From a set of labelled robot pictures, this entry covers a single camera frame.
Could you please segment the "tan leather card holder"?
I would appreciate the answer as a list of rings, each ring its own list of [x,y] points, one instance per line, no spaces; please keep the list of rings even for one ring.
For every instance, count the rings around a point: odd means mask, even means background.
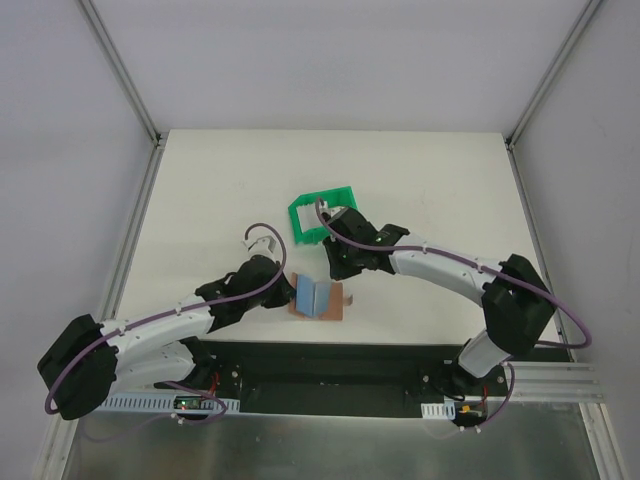
[[[342,321],[345,309],[353,304],[353,295],[340,282],[315,281],[297,273],[291,274],[290,282],[295,294],[288,313],[297,318]]]

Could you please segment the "green plastic bin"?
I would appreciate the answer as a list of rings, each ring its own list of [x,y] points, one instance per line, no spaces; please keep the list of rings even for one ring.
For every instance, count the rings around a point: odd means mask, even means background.
[[[315,202],[318,198],[327,201],[330,206],[357,207],[355,195],[350,186],[298,196],[288,207],[296,245],[316,245],[329,235],[316,214]]]

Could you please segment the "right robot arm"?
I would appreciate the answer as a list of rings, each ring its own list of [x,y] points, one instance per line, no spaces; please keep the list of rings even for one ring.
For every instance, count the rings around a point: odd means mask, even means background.
[[[331,210],[320,201],[315,210],[329,232],[323,245],[332,279],[383,271],[430,282],[482,309],[484,329],[448,368],[451,385],[461,394],[476,392],[502,362],[529,353],[556,312],[537,271],[520,255],[494,261],[453,253],[397,225],[378,230],[352,207]]]

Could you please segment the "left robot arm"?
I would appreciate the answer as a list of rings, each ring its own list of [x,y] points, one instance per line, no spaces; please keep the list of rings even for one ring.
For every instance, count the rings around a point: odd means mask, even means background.
[[[202,388],[212,367],[200,339],[256,307],[283,307],[295,294],[282,264],[256,254],[158,314],[102,322],[81,315],[37,364],[48,389],[45,411],[75,420],[132,387],[169,381]]]

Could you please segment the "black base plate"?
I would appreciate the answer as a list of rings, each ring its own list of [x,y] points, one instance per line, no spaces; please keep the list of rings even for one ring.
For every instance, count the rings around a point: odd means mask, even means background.
[[[205,340],[210,371],[188,381],[237,400],[243,413],[417,418],[449,395],[477,402],[507,392],[494,367],[452,384],[457,345],[322,344]]]

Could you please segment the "aluminium front rail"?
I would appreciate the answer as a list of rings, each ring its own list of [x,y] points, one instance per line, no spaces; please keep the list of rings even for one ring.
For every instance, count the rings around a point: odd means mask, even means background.
[[[131,392],[185,392],[171,389],[142,389]],[[514,362],[501,367],[478,394],[468,394],[468,402],[485,395],[490,401],[508,396],[516,402],[602,403],[604,393],[594,369],[587,364],[566,362]]]

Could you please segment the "left aluminium frame post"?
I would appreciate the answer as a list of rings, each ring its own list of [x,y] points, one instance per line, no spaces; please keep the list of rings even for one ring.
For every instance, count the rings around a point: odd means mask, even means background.
[[[158,129],[152,119],[95,2],[91,0],[78,0],[76,4],[146,136],[153,145],[160,145],[163,142],[163,133]]]

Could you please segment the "aluminium frame post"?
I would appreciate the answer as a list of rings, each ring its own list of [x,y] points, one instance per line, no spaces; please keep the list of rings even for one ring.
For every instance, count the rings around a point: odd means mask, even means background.
[[[569,31],[552,57],[551,62],[536,84],[531,97],[519,115],[514,127],[505,136],[505,145],[508,151],[512,151],[523,136],[537,110],[540,108],[546,96],[550,93],[555,82],[561,75],[562,69],[570,60],[574,51],[605,4],[605,0],[589,0],[582,6],[578,16],[573,21]]]
[[[95,2],[91,0],[78,0],[76,4],[146,136],[153,145],[160,145],[163,142],[163,133],[158,129],[152,119]]]

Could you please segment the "right aluminium frame post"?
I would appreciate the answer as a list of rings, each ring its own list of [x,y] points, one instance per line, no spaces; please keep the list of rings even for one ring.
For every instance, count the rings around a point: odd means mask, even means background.
[[[605,4],[605,0],[589,0],[582,6],[578,16],[573,21],[569,31],[552,57],[551,62],[536,84],[531,97],[519,115],[514,127],[505,136],[505,145],[508,151],[512,151],[523,136],[537,110],[540,108],[546,96],[550,93],[555,82],[561,75],[562,69],[570,60],[574,51]]]

